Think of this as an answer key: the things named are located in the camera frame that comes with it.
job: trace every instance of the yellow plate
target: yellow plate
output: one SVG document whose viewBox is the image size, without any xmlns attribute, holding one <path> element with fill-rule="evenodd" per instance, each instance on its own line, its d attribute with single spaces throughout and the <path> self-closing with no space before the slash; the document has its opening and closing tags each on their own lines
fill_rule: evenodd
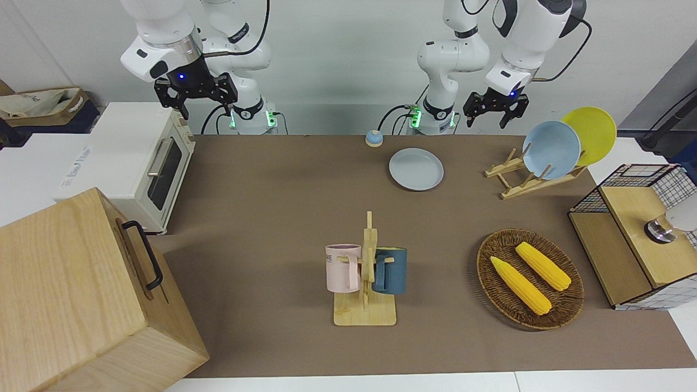
<svg viewBox="0 0 697 392">
<path fill-rule="evenodd" d="M 617 126 L 610 114 L 599 107 L 580 107 L 564 116 L 563 123 L 576 131 L 581 141 L 578 166 L 586 166 L 604 158 L 615 145 Z"/>
</svg>

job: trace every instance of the oven window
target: oven window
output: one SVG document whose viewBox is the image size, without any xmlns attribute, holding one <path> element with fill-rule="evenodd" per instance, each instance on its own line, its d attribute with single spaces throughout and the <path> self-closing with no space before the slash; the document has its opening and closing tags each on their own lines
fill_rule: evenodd
<svg viewBox="0 0 697 392">
<path fill-rule="evenodd" d="M 148 189 L 148 197 L 160 211 L 162 211 L 162 207 L 164 207 L 164 201 L 167 199 L 169 189 L 176 176 L 179 162 L 181 162 L 181 150 L 176 143 L 172 143 L 172 147 L 169 150 L 169 154 L 167 154 L 160 175 L 152 179 L 150 188 Z"/>
</svg>

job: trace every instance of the oven door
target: oven door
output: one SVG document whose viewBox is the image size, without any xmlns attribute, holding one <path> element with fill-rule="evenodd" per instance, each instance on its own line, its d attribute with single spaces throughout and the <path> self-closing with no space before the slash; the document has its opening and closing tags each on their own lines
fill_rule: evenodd
<svg viewBox="0 0 697 392">
<path fill-rule="evenodd" d="M 141 196 L 149 216 L 159 218 L 159 227 L 147 227 L 149 231 L 164 231 L 190 156 L 174 127 L 169 136 L 160 140 L 155 159 L 146 173 L 146 192 Z"/>
</svg>

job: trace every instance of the wicker basket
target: wicker basket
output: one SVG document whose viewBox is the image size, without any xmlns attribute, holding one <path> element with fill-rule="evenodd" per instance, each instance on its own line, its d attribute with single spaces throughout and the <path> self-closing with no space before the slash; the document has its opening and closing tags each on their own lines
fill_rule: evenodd
<svg viewBox="0 0 697 392">
<path fill-rule="evenodd" d="M 516 253 L 515 247 L 526 241 L 555 262 L 570 278 L 571 285 L 558 292 L 540 278 Z M 510 263 L 552 302 L 552 310 L 538 316 L 503 282 L 491 264 L 490 256 Z M 583 306 L 583 283 L 571 259 L 550 240 L 522 229 L 506 229 L 484 240 L 477 252 L 477 274 L 484 293 L 506 317 L 530 329 L 547 330 L 573 321 Z"/>
</svg>

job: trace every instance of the corn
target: corn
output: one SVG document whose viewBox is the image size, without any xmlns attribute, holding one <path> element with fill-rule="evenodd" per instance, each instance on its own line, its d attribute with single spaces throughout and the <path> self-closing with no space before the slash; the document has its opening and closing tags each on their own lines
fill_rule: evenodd
<svg viewBox="0 0 697 392">
<path fill-rule="evenodd" d="M 525 279 L 525 276 L 522 276 L 515 267 L 494 256 L 491 256 L 491 263 L 506 285 L 536 315 L 545 315 L 552 309 L 552 302 L 543 293 L 539 292 L 537 287 L 530 283 L 529 280 Z"/>
<path fill-rule="evenodd" d="M 552 288 L 561 292 L 569 288 L 571 278 L 562 271 L 561 268 L 554 264 L 542 252 L 535 249 L 534 246 L 527 242 L 522 242 L 516 247 L 516 252 L 525 260 L 528 265 L 537 272 Z"/>
</svg>

